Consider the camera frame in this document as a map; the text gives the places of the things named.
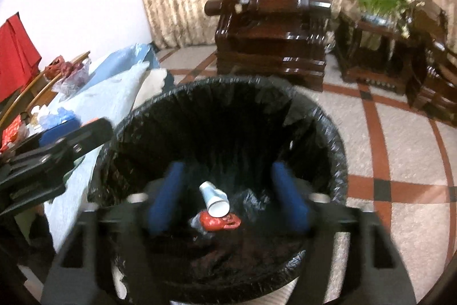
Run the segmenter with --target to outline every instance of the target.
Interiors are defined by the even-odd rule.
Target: black garbage bag
[[[171,300],[242,302],[298,276],[308,241],[285,229],[273,162],[286,162],[300,193],[307,180],[333,201],[346,201],[346,157],[335,125],[285,80],[222,76],[188,83],[145,102],[115,133],[90,185],[89,200],[101,206],[151,181],[158,191],[170,163],[185,164],[172,227],[146,243]],[[204,181],[227,193],[230,211],[242,220],[238,229],[205,234],[191,226],[205,209],[198,189]]]

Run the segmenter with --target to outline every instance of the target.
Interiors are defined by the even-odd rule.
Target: chair armrest
[[[207,16],[218,16],[224,13],[234,13],[235,5],[239,0],[209,0],[205,4],[205,14]]]
[[[457,86],[457,54],[446,48],[446,57],[438,62],[438,70],[444,78]]]
[[[331,17],[331,0],[309,0],[309,11],[313,16]]]

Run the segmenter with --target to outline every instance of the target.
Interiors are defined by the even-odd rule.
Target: red cloth
[[[0,27],[0,101],[35,78],[40,60],[19,15],[11,16]]]

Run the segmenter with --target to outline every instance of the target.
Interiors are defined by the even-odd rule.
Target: wooden armchair
[[[83,62],[88,58],[90,51],[79,55],[71,62]],[[48,105],[56,96],[56,93],[51,90],[62,75],[59,74],[53,80],[48,82],[44,77],[44,71],[39,73],[35,79],[21,92],[6,111],[3,111],[3,116],[0,116],[0,132],[4,130],[19,114],[27,112],[30,114],[32,108],[36,105]]]
[[[408,103],[457,125],[457,55],[426,51],[412,60],[413,77],[406,88]]]
[[[209,0],[219,74],[279,75],[322,91],[330,0]]]

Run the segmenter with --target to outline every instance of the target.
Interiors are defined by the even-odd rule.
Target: dark wooden chair
[[[447,17],[432,0],[416,0],[410,16],[411,37],[421,41],[412,58],[406,87],[411,107],[457,123],[457,58],[447,49]]]
[[[209,0],[218,74],[278,75],[322,91],[330,0]]]
[[[406,96],[411,107],[457,125],[457,59],[450,51],[445,56],[434,56],[428,50],[426,58],[413,58],[413,77]]]

